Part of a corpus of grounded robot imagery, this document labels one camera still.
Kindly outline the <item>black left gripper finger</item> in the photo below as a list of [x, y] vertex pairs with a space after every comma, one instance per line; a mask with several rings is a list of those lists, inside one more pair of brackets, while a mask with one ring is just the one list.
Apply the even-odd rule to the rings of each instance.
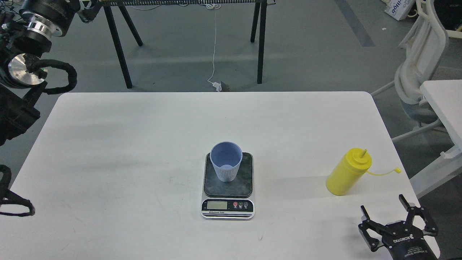
[[99, 0], [79, 0], [79, 4], [80, 7], [77, 14], [84, 23], [94, 21], [102, 8], [102, 3]]

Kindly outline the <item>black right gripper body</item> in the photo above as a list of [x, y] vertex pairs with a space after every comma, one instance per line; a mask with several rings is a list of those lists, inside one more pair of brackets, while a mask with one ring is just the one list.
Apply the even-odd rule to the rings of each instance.
[[393, 260], [437, 260], [424, 239], [423, 231], [414, 225], [407, 226], [397, 221], [385, 226], [388, 232], [381, 231], [381, 242]]

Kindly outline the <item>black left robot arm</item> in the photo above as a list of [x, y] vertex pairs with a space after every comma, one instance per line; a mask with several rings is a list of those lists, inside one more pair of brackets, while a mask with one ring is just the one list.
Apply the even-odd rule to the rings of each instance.
[[74, 90], [76, 69], [46, 54], [54, 39], [74, 33], [72, 22], [91, 22], [100, 8], [97, 0], [23, 0], [18, 19], [1, 22], [1, 146], [40, 118], [43, 94]]

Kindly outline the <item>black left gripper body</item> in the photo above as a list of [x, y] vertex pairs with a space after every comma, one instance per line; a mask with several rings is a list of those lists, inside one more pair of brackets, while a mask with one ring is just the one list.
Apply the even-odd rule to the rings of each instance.
[[19, 10], [24, 20], [30, 21], [33, 15], [49, 20], [57, 27], [54, 35], [58, 37], [66, 36], [77, 12], [77, 0], [25, 0]]

